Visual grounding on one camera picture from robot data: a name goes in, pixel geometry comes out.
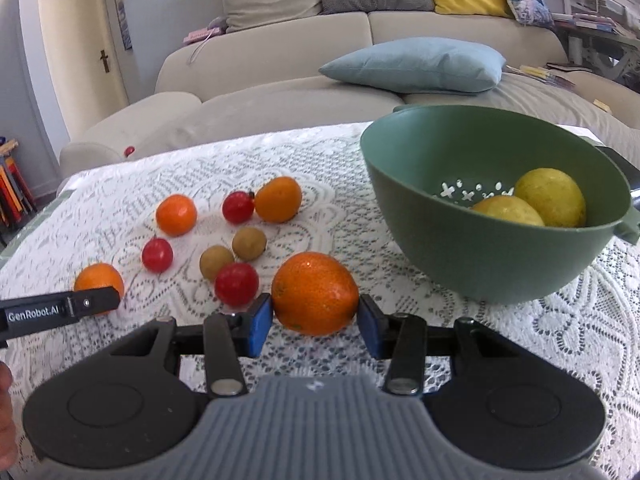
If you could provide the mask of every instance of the cream door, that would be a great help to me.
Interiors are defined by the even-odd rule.
[[[71,140],[129,103],[104,0],[38,0],[49,72]]]

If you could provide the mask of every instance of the human hand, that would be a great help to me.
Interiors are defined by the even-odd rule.
[[[14,409],[9,386],[14,382],[9,367],[0,361],[0,471],[9,469],[18,457],[15,444]]]

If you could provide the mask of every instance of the green colander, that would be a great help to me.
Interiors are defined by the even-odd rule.
[[[437,283],[475,300],[534,300],[578,276],[613,235],[632,244],[640,238],[626,178],[574,134],[494,108],[401,108],[371,124],[360,147],[391,234]],[[587,227],[528,226],[469,209],[512,193],[535,168],[575,179]]]

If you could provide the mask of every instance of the red cherry tomato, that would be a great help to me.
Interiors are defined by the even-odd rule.
[[[214,290],[222,303],[233,308],[245,306],[258,292],[260,279],[249,264],[229,264],[216,276]]]
[[[153,238],[142,249],[142,264],[151,272],[165,272],[173,260],[174,250],[164,238]]]
[[[246,222],[254,214],[253,193],[234,191],[222,203],[222,216],[232,224]]]

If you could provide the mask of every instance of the sofa backrest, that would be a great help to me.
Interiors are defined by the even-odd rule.
[[[372,12],[369,22],[374,44],[432,36],[489,45],[516,68],[567,62],[562,44],[553,32],[546,28],[524,27],[507,18],[394,11]]]
[[[164,62],[156,93],[183,91],[205,102],[265,83],[317,76],[325,63],[371,46],[367,15],[349,12],[274,23],[213,38],[194,62],[197,43]]]

